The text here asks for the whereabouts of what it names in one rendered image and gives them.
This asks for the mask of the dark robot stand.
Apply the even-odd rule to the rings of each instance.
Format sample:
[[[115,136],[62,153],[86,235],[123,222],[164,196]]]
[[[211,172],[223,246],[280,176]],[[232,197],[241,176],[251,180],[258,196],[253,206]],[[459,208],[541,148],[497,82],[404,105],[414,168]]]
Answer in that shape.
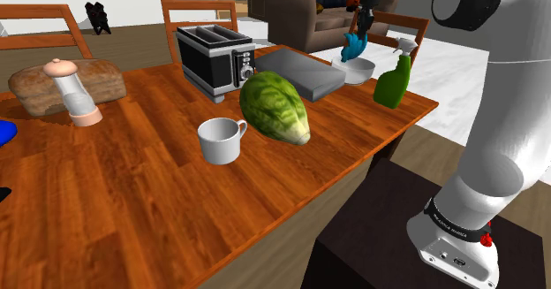
[[[381,160],[317,237],[300,289],[471,289],[422,262],[407,232],[439,186]],[[491,222],[496,289],[547,289],[539,235],[502,217]]]

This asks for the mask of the wooden chair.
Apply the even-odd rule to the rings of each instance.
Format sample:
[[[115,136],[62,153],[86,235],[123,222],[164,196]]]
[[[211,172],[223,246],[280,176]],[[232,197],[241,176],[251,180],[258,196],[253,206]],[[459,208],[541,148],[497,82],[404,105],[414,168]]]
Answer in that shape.
[[[176,51],[173,34],[178,27],[203,26],[216,24],[221,27],[238,31],[238,19],[236,5],[233,0],[161,0],[162,15],[164,19],[165,32],[169,45],[171,59],[174,64],[178,63],[179,57]],[[171,11],[229,11],[230,20],[212,20],[212,21],[180,21],[173,22],[170,19]]]
[[[63,19],[69,34],[0,36],[0,50],[76,46],[83,58],[93,55],[68,4],[0,4],[0,19]]]
[[[408,27],[408,28],[413,28],[417,30],[415,42],[418,44],[418,47],[415,48],[410,53],[411,63],[414,64],[414,60],[418,54],[419,47],[423,41],[424,34],[426,33],[429,20],[399,15],[395,13],[382,12],[382,11],[374,11],[373,15],[374,15],[375,22],[385,23],[388,25],[394,25],[399,27]],[[377,43],[387,47],[395,48],[398,46],[398,42],[395,39],[392,39],[387,36],[379,35],[379,34],[368,34],[367,40],[369,42]]]

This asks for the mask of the black animal figure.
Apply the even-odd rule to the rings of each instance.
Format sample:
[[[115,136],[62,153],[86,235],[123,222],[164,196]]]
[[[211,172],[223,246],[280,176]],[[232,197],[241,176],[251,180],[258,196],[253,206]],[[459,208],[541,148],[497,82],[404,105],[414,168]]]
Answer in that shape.
[[[87,2],[85,4],[85,9],[87,11],[88,19],[97,35],[99,35],[102,30],[108,34],[111,34],[107,13],[104,11],[104,6],[101,3],[96,2],[95,4],[91,4],[90,2]]]

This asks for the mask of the flat grey box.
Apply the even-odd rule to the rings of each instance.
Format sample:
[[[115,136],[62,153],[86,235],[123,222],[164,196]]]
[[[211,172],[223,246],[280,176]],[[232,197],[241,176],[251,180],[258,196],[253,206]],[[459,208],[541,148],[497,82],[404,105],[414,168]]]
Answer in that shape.
[[[255,66],[258,72],[277,73],[310,102],[337,90],[345,80],[345,72],[290,49],[279,49],[257,57]]]

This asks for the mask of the pink and clear pepper mill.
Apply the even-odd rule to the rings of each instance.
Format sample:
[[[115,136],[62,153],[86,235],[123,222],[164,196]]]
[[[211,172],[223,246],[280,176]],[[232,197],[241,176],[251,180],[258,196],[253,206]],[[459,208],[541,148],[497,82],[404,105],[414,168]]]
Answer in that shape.
[[[91,126],[102,120],[99,108],[79,79],[78,66],[54,58],[43,66],[43,71],[53,79],[75,126]]]

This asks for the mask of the green spray bottle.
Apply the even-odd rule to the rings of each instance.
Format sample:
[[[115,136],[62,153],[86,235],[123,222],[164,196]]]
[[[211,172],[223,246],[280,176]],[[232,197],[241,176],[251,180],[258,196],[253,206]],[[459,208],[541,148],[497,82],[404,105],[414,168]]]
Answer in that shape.
[[[411,75],[411,53],[418,47],[415,41],[406,38],[396,40],[395,51],[401,51],[396,68],[384,72],[376,82],[374,101],[390,109],[395,109],[401,102],[409,84]]]

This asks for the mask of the teal blue cloth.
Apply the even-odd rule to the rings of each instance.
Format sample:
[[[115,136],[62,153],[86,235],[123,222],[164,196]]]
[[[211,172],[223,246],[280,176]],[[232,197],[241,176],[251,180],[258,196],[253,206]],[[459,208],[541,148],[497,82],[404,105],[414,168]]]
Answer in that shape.
[[[367,45],[367,34],[364,34],[361,38],[356,34],[345,34],[344,37],[347,45],[341,51],[341,61],[343,63],[358,57]]]

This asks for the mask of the white mug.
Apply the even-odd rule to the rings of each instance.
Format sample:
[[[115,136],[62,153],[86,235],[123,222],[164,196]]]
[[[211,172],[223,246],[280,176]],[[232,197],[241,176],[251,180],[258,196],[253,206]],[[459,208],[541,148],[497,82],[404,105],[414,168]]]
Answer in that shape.
[[[240,155],[241,138],[247,130],[244,120],[211,118],[197,130],[204,159],[216,165],[229,164]]]

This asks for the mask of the wooden dining table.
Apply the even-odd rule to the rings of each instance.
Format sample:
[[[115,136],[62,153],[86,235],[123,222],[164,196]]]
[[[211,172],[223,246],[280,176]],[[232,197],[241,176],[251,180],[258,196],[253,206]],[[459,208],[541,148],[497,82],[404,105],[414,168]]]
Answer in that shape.
[[[306,105],[306,145],[249,129],[212,165],[198,127],[241,118],[238,93],[214,104],[178,65],[124,78],[89,127],[0,94],[18,128],[0,148],[0,289],[195,289],[436,107],[413,93],[383,107],[368,80]]]

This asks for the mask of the green lettuce head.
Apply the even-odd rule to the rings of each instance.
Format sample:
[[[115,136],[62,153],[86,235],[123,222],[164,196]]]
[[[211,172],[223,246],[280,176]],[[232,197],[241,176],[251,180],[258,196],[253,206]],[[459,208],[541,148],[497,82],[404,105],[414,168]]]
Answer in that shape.
[[[239,95],[249,125],[277,141],[304,145],[311,138],[306,107],[289,81],[275,72],[255,73]]]

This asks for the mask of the black and silver toaster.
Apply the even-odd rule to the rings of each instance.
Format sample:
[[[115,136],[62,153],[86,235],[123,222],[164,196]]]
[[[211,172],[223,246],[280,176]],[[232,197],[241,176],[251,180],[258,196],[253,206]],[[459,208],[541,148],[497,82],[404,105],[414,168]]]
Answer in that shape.
[[[253,39],[216,24],[176,32],[185,77],[214,103],[254,75]]]

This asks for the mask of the blue rounded object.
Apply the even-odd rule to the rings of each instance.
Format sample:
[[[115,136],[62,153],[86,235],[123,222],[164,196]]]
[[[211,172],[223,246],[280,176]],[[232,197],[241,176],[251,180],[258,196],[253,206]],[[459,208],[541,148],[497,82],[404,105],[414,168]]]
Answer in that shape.
[[[0,120],[0,148],[10,142],[18,133],[17,126],[11,121]]]

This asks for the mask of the brown bread loaf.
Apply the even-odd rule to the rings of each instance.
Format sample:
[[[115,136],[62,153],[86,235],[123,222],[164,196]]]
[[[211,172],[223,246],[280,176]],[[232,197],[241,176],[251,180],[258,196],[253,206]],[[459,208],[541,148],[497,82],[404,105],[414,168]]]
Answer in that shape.
[[[126,96],[121,71],[103,59],[75,59],[77,74],[95,103],[105,103]],[[9,89],[26,111],[34,117],[48,116],[66,110],[53,79],[43,72],[43,65],[15,72],[8,79]]]

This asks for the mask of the brown sofa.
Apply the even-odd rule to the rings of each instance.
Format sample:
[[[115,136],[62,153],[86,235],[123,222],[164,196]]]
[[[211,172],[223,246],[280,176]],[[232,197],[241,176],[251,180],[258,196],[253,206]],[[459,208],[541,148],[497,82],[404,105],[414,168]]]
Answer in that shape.
[[[265,0],[268,41],[305,53],[341,47],[354,16],[346,6],[324,8],[316,0]]]

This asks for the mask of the white bowl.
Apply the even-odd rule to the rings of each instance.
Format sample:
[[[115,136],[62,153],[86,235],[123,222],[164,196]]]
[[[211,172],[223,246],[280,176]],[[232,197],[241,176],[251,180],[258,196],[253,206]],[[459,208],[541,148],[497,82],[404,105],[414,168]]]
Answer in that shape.
[[[331,65],[345,73],[344,83],[349,85],[363,84],[371,79],[375,68],[375,63],[361,57],[349,59],[346,62],[343,62],[341,57],[334,57]]]

